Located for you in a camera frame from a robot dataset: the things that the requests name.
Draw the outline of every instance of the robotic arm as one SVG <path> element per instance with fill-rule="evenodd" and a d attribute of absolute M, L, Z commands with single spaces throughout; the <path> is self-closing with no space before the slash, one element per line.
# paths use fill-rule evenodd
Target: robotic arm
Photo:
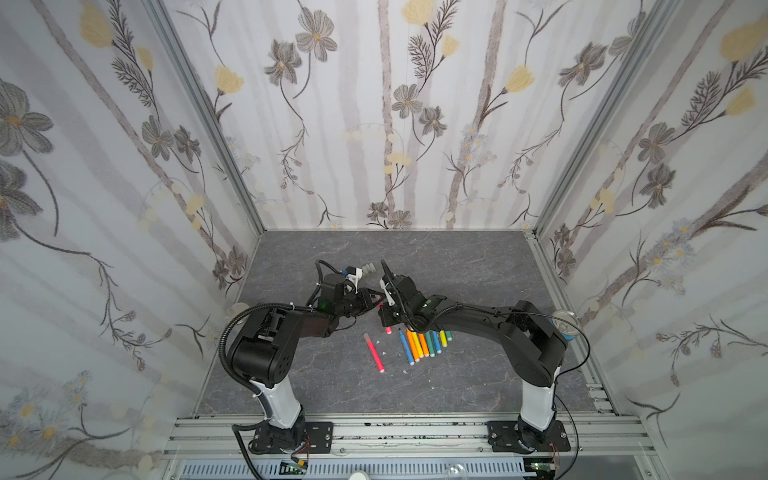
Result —
<path fill-rule="evenodd" d="M 383 326 L 404 323 L 419 333 L 451 330 L 500 343 L 523 380 L 523 406 L 512 434 L 517 442 L 506 445 L 509 451 L 523 454 L 551 451 L 550 432 L 555 424 L 558 431 L 562 429 L 554 419 L 554 381 L 568 341 L 547 316 L 524 300 L 497 308 L 464 304 L 443 295 L 425 296 L 410 277 L 392 275 L 383 260 L 382 266 L 383 292 L 358 287 L 362 271 L 348 267 L 343 272 L 321 274 L 308 306 L 263 304 L 243 312 L 227 326 L 220 344 L 224 369 L 239 383 L 256 387 L 251 389 L 260 392 L 254 397 L 258 396 L 266 414 L 262 422 L 266 425 L 257 425 L 267 435 L 255 435 L 261 441 L 251 442 L 249 450 L 293 450 L 307 438 L 303 408 L 287 378 L 299 338 L 329 336 L 340 316 L 357 317 L 379 306 Z M 226 335 L 244 315 L 249 316 L 223 358 Z"/>

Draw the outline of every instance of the gray table surface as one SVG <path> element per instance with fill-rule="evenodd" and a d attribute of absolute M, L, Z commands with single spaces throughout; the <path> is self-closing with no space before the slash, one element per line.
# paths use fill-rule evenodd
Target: gray table surface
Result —
<path fill-rule="evenodd" d="M 379 259 L 384 259 L 394 274 L 411 276 L 426 295 L 486 306 L 528 300 L 543 313 L 554 309 L 523 233 L 515 231 L 270 231 L 256 251 L 240 301 L 303 304 L 317 281 L 318 259 L 340 270 L 373 262 L 376 272 L 360 286 L 377 290 Z M 339 326 L 352 321 L 342 318 Z M 363 333 L 376 344 L 384 373 Z M 565 365 L 575 364 L 569 349 Z M 397 329 L 387 335 L 376 312 L 328 338 L 301 339 L 289 378 L 309 413 L 515 412 L 522 398 L 521 380 L 497 343 L 455 333 L 443 353 L 410 366 Z M 594 411 L 579 372 L 558 380 L 558 394 L 572 412 Z M 259 412 L 250 392 L 216 361 L 196 414 Z"/>

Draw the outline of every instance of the green marker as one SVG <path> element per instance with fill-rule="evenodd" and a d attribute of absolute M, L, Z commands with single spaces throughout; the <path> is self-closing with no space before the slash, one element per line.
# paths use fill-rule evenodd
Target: green marker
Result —
<path fill-rule="evenodd" d="M 427 339 L 427 349 L 429 349 L 429 356 L 435 356 L 435 345 L 432 343 L 432 332 L 424 334 Z"/>

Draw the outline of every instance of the wallpapered wall panel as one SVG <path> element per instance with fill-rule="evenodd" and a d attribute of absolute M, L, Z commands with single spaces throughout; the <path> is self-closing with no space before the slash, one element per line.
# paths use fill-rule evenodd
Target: wallpapered wall panel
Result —
<path fill-rule="evenodd" d="M 165 3 L 285 229 L 530 227 L 652 6 Z"/>
<path fill-rule="evenodd" d="M 768 8 L 684 2 L 544 242 L 673 478 L 764 478 Z"/>
<path fill-rule="evenodd" d="M 256 238 L 141 4 L 5 2 L 0 44 L 3 476 L 157 475 Z"/>

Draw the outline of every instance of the pink marker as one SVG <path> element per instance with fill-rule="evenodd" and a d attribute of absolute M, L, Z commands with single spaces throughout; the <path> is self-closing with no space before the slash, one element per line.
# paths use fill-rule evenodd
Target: pink marker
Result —
<path fill-rule="evenodd" d="M 371 337 L 369 337 L 367 333 L 363 334 L 362 337 L 366 339 L 366 342 L 368 342 L 368 348 L 371 349 L 371 354 L 373 355 L 373 359 L 376 361 L 376 366 L 379 367 L 379 372 L 384 373 L 384 365 L 382 364 L 382 360 L 379 358 L 379 354 L 376 352 L 376 347 L 374 347 L 373 342 L 371 342 Z"/>

